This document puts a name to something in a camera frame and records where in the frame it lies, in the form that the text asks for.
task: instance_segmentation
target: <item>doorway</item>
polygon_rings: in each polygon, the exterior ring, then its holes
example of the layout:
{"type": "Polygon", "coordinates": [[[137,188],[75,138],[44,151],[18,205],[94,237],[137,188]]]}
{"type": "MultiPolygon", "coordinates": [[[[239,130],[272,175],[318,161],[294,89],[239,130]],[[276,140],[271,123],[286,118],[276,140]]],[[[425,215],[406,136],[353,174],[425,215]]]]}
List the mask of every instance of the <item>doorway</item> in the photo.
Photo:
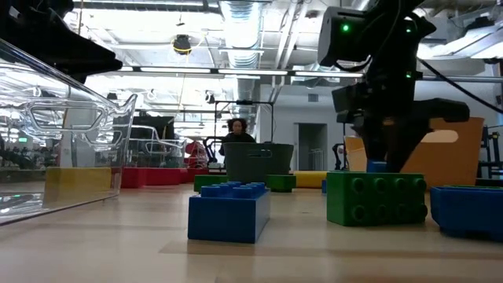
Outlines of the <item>doorway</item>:
{"type": "Polygon", "coordinates": [[[298,171],[327,171],[327,124],[295,124],[295,158],[298,171]]]}

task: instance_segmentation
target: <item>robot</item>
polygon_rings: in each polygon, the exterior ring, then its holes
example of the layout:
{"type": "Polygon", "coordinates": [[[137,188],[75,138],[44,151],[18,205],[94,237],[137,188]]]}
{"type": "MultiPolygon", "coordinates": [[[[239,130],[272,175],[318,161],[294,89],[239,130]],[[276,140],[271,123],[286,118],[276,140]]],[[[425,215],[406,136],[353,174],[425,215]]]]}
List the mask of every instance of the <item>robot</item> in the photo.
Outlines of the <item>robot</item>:
{"type": "Polygon", "coordinates": [[[413,10],[423,0],[371,1],[367,11],[329,7],[318,42],[318,62],[347,72],[366,69],[363,80],[332,92],[337,122],[352,123],[368,161],[400,172],[412,151],[431,132],[429,120],[463,122],[464,102],[435,98],[414,101],[417,48],[435,26],[413,10]],[[363,62],[344,68],[338,61],[363,62]]]}

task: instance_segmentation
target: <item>clear plastic bin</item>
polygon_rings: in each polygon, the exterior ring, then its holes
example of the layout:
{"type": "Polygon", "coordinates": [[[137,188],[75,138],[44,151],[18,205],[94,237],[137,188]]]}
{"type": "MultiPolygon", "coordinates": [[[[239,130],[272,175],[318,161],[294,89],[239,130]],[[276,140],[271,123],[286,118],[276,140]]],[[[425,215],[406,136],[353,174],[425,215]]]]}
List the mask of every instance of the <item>clear plastic bin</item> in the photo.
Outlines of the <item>clear plastic bin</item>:
{"type": "Polygon", "coordinates": [[[160,139],[154,127],[133,125],[151,131],[151,138],[130,138],[127,167],[184,168],[186,140],[160,139]]]}
{"type": "Polygon", "coordinates": [[[0,222],[117,195],[135,101],[119,106],[0,39],[0,222]]]}

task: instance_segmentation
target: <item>person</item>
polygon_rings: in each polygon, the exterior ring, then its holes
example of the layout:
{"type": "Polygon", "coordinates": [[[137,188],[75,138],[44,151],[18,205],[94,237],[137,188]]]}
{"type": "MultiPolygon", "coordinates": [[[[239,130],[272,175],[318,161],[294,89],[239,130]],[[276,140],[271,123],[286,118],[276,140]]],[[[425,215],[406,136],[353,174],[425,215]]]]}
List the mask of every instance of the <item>person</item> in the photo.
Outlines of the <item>person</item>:
{"type": "Polygon", "coordinates": [[[248,125],[245,119],[230,119],[227,121],[227,127],[229,128],[229,133],[222,139],[222,146],[218,151],[221,156],[225,156],[226,154],[223,145],[227,142],[256,142],[251,135],[246,133],[248,125]]]}

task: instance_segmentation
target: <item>green lego brick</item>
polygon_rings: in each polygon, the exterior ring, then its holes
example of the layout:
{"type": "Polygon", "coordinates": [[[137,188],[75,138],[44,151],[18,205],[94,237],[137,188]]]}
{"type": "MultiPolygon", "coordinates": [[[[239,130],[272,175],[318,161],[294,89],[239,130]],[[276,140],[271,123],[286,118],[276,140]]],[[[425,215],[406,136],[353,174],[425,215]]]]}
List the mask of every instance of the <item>green lego brick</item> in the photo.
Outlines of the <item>green lego brick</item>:
{"type": "Polygon", "coordinates": [[[327,220],[343,226],[424,222],[423,175],[329,172],[327,220]]]}
{"type": "Polygon", "coordinates": [[[291,193],[297,185],[297,177],[294,175],[267,175],[266,185],[271,192],[291,193]]]}
{"type": "Polygon", "coordinates": [[[196,175],[194,178],[194,192],[200,192],[202,186],[211,186],[228,182],[227,175],[196,175]]]}

